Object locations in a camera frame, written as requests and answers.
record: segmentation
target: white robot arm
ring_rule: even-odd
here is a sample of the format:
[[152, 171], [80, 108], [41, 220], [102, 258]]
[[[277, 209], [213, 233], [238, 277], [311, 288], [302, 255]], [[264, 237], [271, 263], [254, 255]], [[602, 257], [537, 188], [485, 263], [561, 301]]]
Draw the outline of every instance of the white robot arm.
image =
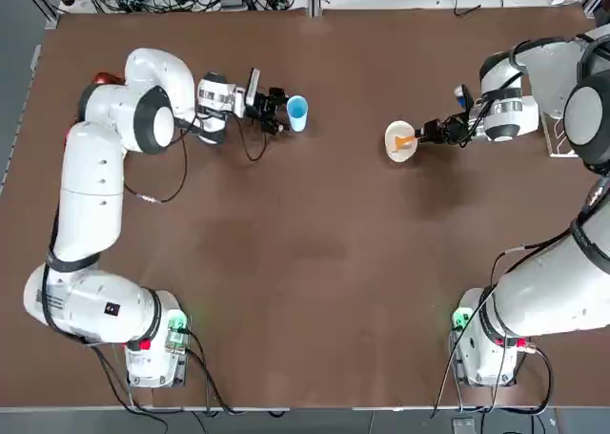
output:
[[504, 84], [528, 73], [538, 104], [564, 117], [572, 148], [600, 180], [564, 232], [536, 247], [495, 288], [471, 289], [461, 299], [454, 314], [461, 336], [455, 351], [467, 384], [494, 386], [498, 375], [500, 383], [511, 382], [517, 353], [524, 351], [521, 338], [610, 324], [609, 42], [608, 26], [570, 40], [523, 42], [490, 57], [481, 69], [483, 96], [493, 95], [488, 102], [498, 109], [482, 118], [489, 138], [521, 134], [520, 79]]
[[212, 145], [225, 140], [227, 118], [248, 116], [260, 122], [266, 134], [278, 134], [287, 126], [276, 118], [277, 109], [288, 102], [288, 96], [281, 88], [270, 88], [269, 95], [258, 91], [260, 71], [252, 69], [246, 89], [227, 83], [227, 78], [209, 72], [199, 82], [197, 89], [197, 116], [202, 121], [199, 138]]
[[[539, 108], [551, 117], [561, 119], [571, 93], [580, 83], [579, 62], [587, 47], [608, 33], [610, 29], [603, 26], [576, 38], [524, 41], [510, 51], [492, 55], [479, 71], [481, 98], [475, 102], [465, 87], [458, 87], [455, 94], [464, 111], [443, 121], [435, 119], [424, 124], [416, 131], [419, 142], [463, 146], [475, 138], [510, 140], [538, 128]], [[610, 67], [609, 51], [597, 49], [593, 57], [587, 56], [587, 73], [598, 75]], [[533, 95], [522, 95], [521, 77], [525, 73]], [[577, 100], [586, 100], [586, 93], [580, 93], [572, 101], [566, 122], [579, 111], [575, 104]], [[581, 116], [576, 116], [580, 124]], [[586, 136], [583, 130], [579, 130], [579, 134]]]
[[130, 54], [125, 78], [125, 85], [93, 84], [83, 93], [66, 141], [47, 261], [28, 279], [24, 305], [86, 342], [127, 344], [132, 385], [167, 386], [184, 353], [184, 338], [173, 333], [186, 327], [177, 300], [96, 262], [120, 234], [125, 153], [159, 153], [172, 140], [175, 118], [195, 120], [194, 82], [180, 59], [148, 49]]

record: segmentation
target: black band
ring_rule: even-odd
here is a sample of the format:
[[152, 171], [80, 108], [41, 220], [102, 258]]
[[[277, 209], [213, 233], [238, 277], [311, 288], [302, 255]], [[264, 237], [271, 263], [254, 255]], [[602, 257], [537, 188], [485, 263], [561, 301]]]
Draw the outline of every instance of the black band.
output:
[[142, 153], [157, 155], [165, 150], [154, 137], [154, 118], [161, 108], [172, 110], [170, 98], [160, 86], [150, 88], [135, 106], [133, 112], [133, 134]]
[[496, 299], [493, 298], [493, 297], [492, 297], [492, 303], [494, 304], [494, 313], [496, 314], [496, 320], [498, 320], [498, 323], [499, 323], [500, 327], [506, 333], [506, 337], [512, 337], [512, 338], [523, 337], [522, 335], [517, 334], [516, 332], [512, 331], [511, 328], [508, 327], [504, 323], [504, 321], [502, 321], [502, 317], [499, 315], [498, 306], [496, 305]]
[[201, 129], [199, 131], [199, 136], [202, 136], [208, 140], [211, 140], [214, 143], [217, 143], [219, 145], [221, 143], [224, 143], [225, 138], [227, 137], [227, 130], [221, 129], [219, 131], [209, 132], [204, 129]]
[[58, 258], [53, 251], [47, 252], [47, 265], [55, 272], [60, 274], [70, 274], [78, 270], [85, 269], [94, 265], [99, 260], [99, 253], [95, 253], [87, 258], [67, 262]]
[[85, 88], [85, 91], [80, 94], [80, 98], [78, 99], [78, 108], [76, 111], [76, 122], [83, 122], [85, 120], [85, 114], [87, 112], [87, 104], [89, 103], [89, 99], [91, 98], [93, 91], [102, 86], [98, 83], [91, 83], [89, 86]]
[[610, 275], [610, 258], [589, 239], [577, 219], [570, 224], [570, 234], [587, 259], [598, 269]]
[[507, 138], [515, 138], [519, 133], [519, 126], [517, 124], [499, 124], [497, 126], [490, 127], [485, 131], [485, 133], [491, 140], [495, 140], [496, 138], [503, 136]]
[[510, 62], [511, 66], [514, 69], [517, 69], [523, 73], [527, 72], [527, 69], [524, 66], [519, 65], [517, 63], [517, 59], [515, 59], [515, 54], [519, 54], [519, 48], [529, 42], [530, 42], [530, 40], [521, 41], [518, 45], [516, 45], [513, 49], [511, 49], [510, 52], [508, 53], [508, 61]]
[[496, 89], [488, 93], [484, 93], [481, 98], [487, 101], [502, 100], [504, 98], [522, 97], [523, 91], [520, 88]]
[[152, 296], [152, 302], [154, 303], [154, 312], [152, 314], [152, 322], [149, 326], [148, 330], [142, 335], [142, 337], [135, 339], [133, 341], [128, 341], [127, 347], [131, 351], [140, 351], [140, 342], [141, 341], [151, 341], [156, 336], [156, 333], [159, 331], [159, 325], [161, 324], [161, 300], [156, 292], [151, 289], [143, 286], [142, 289], [146, 289]]
[[[481, 293], [480, 301], [485, 301], [485, 298], [487, 298], [487, 294], [489, 293], [489, 291], [492, 288], [493, 288], [492, 286], [487, 286], [485, 289], [483, 289], [483, 292]], [[504, 334], [506, 335], [506, 346], [514, 346], [517, 343], [517, 338], [520, 336], [518, 334], [515, 334], [513, 331], [511, 331], [502, 322], [502, 320], [499, 317], [498, 310], [496, 309], [496, 303], [494, 302], [493, 298], [491, 300], [488, 300], [487, 302], [483, 303], [483, 306], [480, 308], [478, 318], [480, 319], [481, 329], [485, 333], [485, 336], [487, 336], [487, 338], [490, 341], [492, 341], [493, 343], [498, 343], [499, 341], [504, 342], [504, 334], [500, 334], [496, 330], [496, 328], [494, 328], [491, 320], [489, 319], [489, 313], [487, 312], [487, 305], [488, 305], [489, 301], [491, 301], [494, 304], [494, 312], [496, 313], [496, 319], [498, 320], [499, 325], [502, 327], [502, 329], [504, 330]]]

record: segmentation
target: label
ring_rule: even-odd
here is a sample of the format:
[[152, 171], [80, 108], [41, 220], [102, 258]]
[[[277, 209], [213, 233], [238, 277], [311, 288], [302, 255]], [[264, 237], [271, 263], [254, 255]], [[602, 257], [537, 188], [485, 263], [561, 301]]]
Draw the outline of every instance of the label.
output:
[[118, 317], [118, 311], [121, 306], [118, 303], [106, 302], [106, 307], [104, 308], [104, 313], [106, 315], [112, 315], [113, 317]]

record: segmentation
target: green light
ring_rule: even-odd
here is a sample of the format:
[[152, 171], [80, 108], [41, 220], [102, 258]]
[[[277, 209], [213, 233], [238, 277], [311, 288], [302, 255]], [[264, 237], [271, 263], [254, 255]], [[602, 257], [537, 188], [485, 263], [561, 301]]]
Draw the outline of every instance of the green light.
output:
[[459, 307], [452, 316], [454, 329], [463, 329], [466, 323], [473, 316], [473, 309], [468, 307]]

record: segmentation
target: orange object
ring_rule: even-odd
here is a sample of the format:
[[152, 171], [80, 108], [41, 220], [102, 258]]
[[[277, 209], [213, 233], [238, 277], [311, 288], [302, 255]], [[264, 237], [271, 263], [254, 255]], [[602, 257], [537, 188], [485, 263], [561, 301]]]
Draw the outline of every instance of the orange object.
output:
[[415, 139], [416, 138], [414, 136], [395, 136], [394, 142], [396, 143], [396, 150], [401, 150], [402, 148], [404, 148], [404, 145], [415, 141]]

